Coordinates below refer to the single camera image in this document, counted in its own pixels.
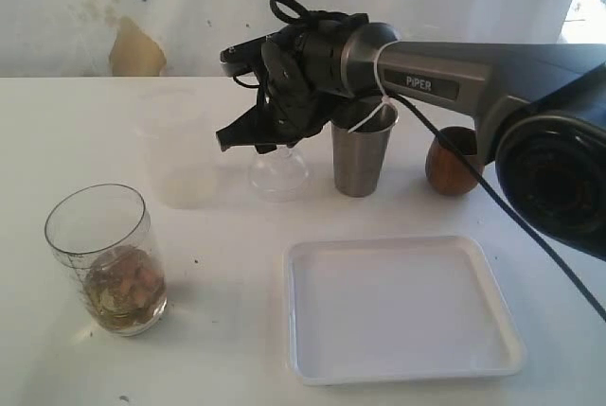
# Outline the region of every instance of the robotic arm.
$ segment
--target robotic arm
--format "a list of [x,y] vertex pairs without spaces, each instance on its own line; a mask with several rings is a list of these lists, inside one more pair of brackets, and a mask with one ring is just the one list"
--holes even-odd
[[480,158],[526,221],[606,260],[606,45],[400,42],[365,14],[270,7],[286,27],[222,52],[228,76],[259,82],[257,105],[217,132],[222,150],[318,134],[376,91],[376,62],[389,92],[473,118]]

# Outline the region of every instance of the black cable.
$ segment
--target black cable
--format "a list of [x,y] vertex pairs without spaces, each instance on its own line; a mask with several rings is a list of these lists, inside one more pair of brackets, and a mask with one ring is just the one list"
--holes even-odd
[[247,84],[244,81],[240,81],[238,77],[231,77],[233,81],[236,82],[241,87],[245,87],[246,89],[258,89],[260,86],[258,84]]
[[583,284],[580,278],[574,273],[574,271],[566,264],[566,262],[558,255],[558,253],[551,248],[551,246],[542,238],[539,233],[537,233],[532,227],[522,219],[518,215],[518,213],[513,210],[499,195],[494,189],[490,186],[490,184],[482,177],[482,174],[477,172],[473,165],[468,162],[465,156],[456,148],[456,146],[451,143],[451,141],[444,135],[440,130],[436,128],[432,122],[425,117],[425,115],[407,98],[399,96],[397,94],[389,94],[390,97],[394,98],[402,105],[404,105],[410,112],[415,115],[421,123],[427,127],[427,129],[434,134],[440,144],[446,146],[449,151],[453,153],[453,155],[461,162],[465,167],[469,170],[470,174],[473,178],[486,190],[489,196],[498,204],[503,211],[509,215],[509,217],[515,221],[518,226],[520,226],[537,244],[543,248],[546,253],[554,260],[554,262],[563,270],[566,276],[572,281],[572,283],[577,287],[579,292],[585,297],[587,302],[594,308],[599,317],[602,318],[604,322],[606,322],[606,309],[598,302],[596,297],[591,294],[591,292],[587,289],[587,287]]

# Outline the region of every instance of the white string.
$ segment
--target white string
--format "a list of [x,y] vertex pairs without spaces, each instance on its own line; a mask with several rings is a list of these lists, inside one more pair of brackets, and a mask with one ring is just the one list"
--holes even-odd
[[389,42],[388,44],[384,44],[383,46],[381,46],[381,48],[379,48],[379,51],[377,51],[377,55],[375,56],[374,62],[372,63],[372,68],[373,68],[373,72],[374,72],[374,75],[375,75],[375,81],[377,82],[377,87],[379,87],[379,90],[383,94],[383,96],[381,97],[381,103],[379,103],[377,105],[377,107],[370,112],[369,115],[367,115],[364,119],[362,119],[360,122],[358,122],[353,127],[351,127],[348,130],[348,133],[355,132],[356,130],[358,130],[366,122],[368,122],[370,119],[372,119],[375,116],[375,114],[378,113],[381,110],[381,108],[383,106],[388,105],[389,103],[391,103],[391,98],[389,98],[389,95],[386,93],[385,88],[381,84],[381,80],[379,78],[379,57],[381,56],[381,53],[383,53],[384,49],[386,49],[391,44],[396,44],[397,42],[399,42],[399,40],[396,40],[394,42]]

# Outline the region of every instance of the plastic tray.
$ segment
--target plastic tray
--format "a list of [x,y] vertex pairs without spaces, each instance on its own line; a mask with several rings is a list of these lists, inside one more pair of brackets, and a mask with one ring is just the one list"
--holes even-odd
[[306,384],[504,376],[526,359],[468,238],[305,242],[286,281],[290,363]]

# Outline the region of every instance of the tabletop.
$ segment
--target tabletop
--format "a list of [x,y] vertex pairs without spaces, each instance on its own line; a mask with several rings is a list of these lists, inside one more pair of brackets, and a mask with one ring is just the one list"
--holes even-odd
[[[234,148],[217,152],[214,196],[200,209],[174,210],[146,183],[133,131],[146,96],[173,89],[199,99],[214,130],[254,101],[254,91],[223,78],[0,79],[0,404],[603,404],[604,324],[483,190],[452,199],[427,185],[432,136],[406,110],[379,187],[367,198],[335,190],[325,128],[299,145],[312,169],[301,199],[261,201],[246,180],[253,150]],[[471,123],[419,107],[439,127]],[[493,167],[485,175],[497,185]],[[45,244],[53,205],[100,183],[142,192],[163,253],[168,313],[137,337],[92,322]],[[451,234],[483,247],[527,347],[522,371],[491,380],[301,384],[286,358],[282,263],[289,247]],[[552,244],[606,305],[606,264]]]

